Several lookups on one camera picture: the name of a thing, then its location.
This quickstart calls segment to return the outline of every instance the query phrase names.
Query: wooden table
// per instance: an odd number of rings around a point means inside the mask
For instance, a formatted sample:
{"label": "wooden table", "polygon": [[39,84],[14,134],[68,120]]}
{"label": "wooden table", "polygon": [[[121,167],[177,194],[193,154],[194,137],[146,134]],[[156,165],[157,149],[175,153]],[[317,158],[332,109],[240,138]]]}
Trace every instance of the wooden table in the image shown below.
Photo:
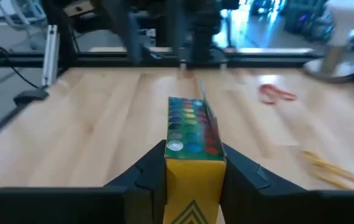
{"label": "wooden table", "polygon": [[[306,189],[310,150],[354,172],[354,84],[296,69],[73,68],[0,133],[0,186],[102,186],[166,138],[167,97],[207,98],[223,142]],[[268,106],[258,86],[298,96]]]}

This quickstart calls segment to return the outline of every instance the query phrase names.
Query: yellow box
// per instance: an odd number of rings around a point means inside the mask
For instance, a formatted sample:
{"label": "yellow box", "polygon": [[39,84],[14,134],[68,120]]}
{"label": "yellow box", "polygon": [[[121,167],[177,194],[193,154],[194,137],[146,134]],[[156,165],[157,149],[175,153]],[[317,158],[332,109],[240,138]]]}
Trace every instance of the yellow box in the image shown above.
{"label": "yellow box", "polygon": [[166,224],[216,223],[226,169],[208,102],[169,98]]}
{"label": "yellow box", "polygon": [[226,163],[166,159],[164,223],[216,223]]}

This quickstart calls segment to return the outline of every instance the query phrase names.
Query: machine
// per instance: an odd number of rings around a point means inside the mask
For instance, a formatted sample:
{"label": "machine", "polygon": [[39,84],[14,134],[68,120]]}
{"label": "machine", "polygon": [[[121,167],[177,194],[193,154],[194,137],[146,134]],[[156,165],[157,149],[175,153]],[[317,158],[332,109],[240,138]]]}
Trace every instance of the machine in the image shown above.
{"label": "machine", "polygon": [[292,34],[301,34],[305,26],[311,22],[314,14],[317,14],[317,1],[290,0],[286,3],[288,13],[284,30]]}
{"label": "machine", "polygon": [[[52,65],[51,71],[56,78],[71,67],[299,68],[319,57],[311,50],[281,55],[228,52],[216,48],[212,44],[212,35],[217,33],[221,19],[221,7],[217,1],[168,0],[167,23],[174,26],[167,27],[167,40],[173,52],[162,54],[151,52],[136,41],[137,19],[125,2],[80,1],[74,7],[63,3],[43,2],[52,25],[49,34],[55,37],[50,41],[59,44],[58,50],[53,47],[55,50],[46,54],[53,57],[39,60],[37,55],[10,54],[7,62],[0,66],[39,66],[39,62],[55,57],[56,63],[45,63],[45,66]],[[75,52],[67,21],[70,17],[79,16],[79,12],[91,11],[97,13],[102,24],[120,36],[127,53]],[[192,41],[187,40],[185,34],[191,35]],[[307,191],[230,146],[223,144],[223,147],[226,171],[220,205],[226,223],[271,223],[275,220],[329,223],[330,220],[344,222],[354,219],[354,192]],[[165,140],[162,140],[127,171],[101,188],[0,189],[0,223],[162,223],[167,203],[164,149]],[[192,210],[189,215],[197,223],[206,223],[198,221],[200,212],[197,210]]]}
{"label": "machine", "polygon": [[[65,4],[59,3],[60,6],[68,7],[66,10],[73,11],[73,6],[80,4],[81,1],[65,1]],[[131,6],[132,14],[136,16],[137,23],[140,27],[140,35],[146,35],[150,38],[154,46],[165,47],[167,43],[167,24],[166,24],[166,1],[126,1]],[[222,0],[220,6],[223,9],[238,9],[239,0]],[[73,27],[79,33],[87,33],[98,29],[109,29],[103,20],[99,19],[96,12],[86,11],[79,12],[71,16]]]}

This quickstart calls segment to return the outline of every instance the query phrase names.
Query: colorful paint dots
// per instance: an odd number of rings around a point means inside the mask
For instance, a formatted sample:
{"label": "colorful paint dots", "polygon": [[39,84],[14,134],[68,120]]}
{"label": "colorful paint dots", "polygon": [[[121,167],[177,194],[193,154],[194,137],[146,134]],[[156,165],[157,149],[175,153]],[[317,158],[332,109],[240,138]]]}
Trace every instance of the colorful paint dots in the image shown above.
{"label": "colorful paint dots", "polygon": [[198,114],[199,116],[205,116],[205,117],[207,117],[207,114],[206,114],[206,112],[204,112],[204,111],[198,111],[197,114]]}
{"label": "colorful paint dots", "polygon": [[169,134],[169,138],[173,140],[182,139],[182,134],[178,131],[174,131]]}
{"label": "colorful paint dots", "polygon": [[184,106],[185,106],[185,105],[191,106],[191,105],[192,105],[192,102],[191,102],[190,100],[184,100],[183,104],[184,104]]}
{"label": "colorful paint dots", "polygon": [[173,123],[178,123],[178,122],[181,122],[182,119],[180,117],[177,117],[177,116],[174,116],[174,117],[171,117],[169,119],[170,122],[173,122]]}
{"label": "colorful paint dots", "polygon": [[198,118],[202,121],[207,121],[207,115],[200,114]]}
{"label": "colorful paint dots", "polygon": [[181,124],[173,123],[173,124],[170,124],[169,130],[176,130],[176,129],[180,129],[181,127],[182,127]]}
{"label": "colorful paint dots", "polygon": [[215,140],[213,138],[211,138],[210,136],[207,136],[205,138],[205,141],[207,144],[214,144],[215,143]]}
{"label": "colorful paint dots", "polygon": [[184,113],[186,118],[195,118],[196,116],[193,113]]}
{"label": "colorful paint dots", "polygon": [[218,150],[213,146],[206,146],[205,150],[207,153],[209,153],[211,155],[218,155],[219,154]]}
{"label": "colorful paint dots", "polygon": [[185,123],[187,123],[187,124],[197,124],[197,121],[195,119],[186,119]]}
{"label": "colorful paint dots", "polygon": [[192,124],[186,124],[186,125],[185,125],[185,128],[187,128],[187,129],[193,129],[193,128],[195,128],[195,126],[192,125]]}
{"label": "colorful paint dots", "polygon": [[200,124],[203,126],[203,128],[209,128],[210,126],[208,125],[207,121],[201,120]]}
{"label": "colorful paint dots", "polygon": [[180,109],[179,106],[171,106],[170,111],[178,111]]}
{"label": "colorful paint dots", "polygon": [[170,116],[179,116],[179,114],[180,113],[178,111],[173,111],[169,113]]}
{"label": "colorful paint dots", "polygon": [[185,146],[186,150],[188,150],[189,152],[193,152],[193,153],[198,153],[202,150],[202,147],[197,144],[197,143],[188,143]]}
{"label": "colorful paint dots", "polygon": [[205,131],[205,134],[206,134],[206,136],[213,136],[213,131],[212,130],[210,130],[210,129],[206,129],[206,131]]}
{"label": "colorful paint dots", "polygon": [[181,151],[184,148],[184,144],[178,140],[171,140],[167,143],[167,148],[172,151]]}
{"label": "colorful paint dots", "polygon": [[171,105],[176,105],[176,104],[179,104],[181,103],[181,99],[178,99],[178,98],[171,98],[170,99],[170,104]]}
{"label": "colorful paint dots", "polygon": [[187,113],[193,113],[195,112],[193,109],[184,109],[184,112],[187,112]]}
{"label": "colorful paint dots", "polygon": [[200,140],[199,133],[190,132],[190,133],[186,134],[186,137],[189,141],[199,141]]}
{"label": "colorful paint dots", "polygon": [[195,101],[193,101],[193,103],[194,103],[196,106],[202,106],[202,105],[203,105],[203,102],[200,101],[200,100],[195,100]]}

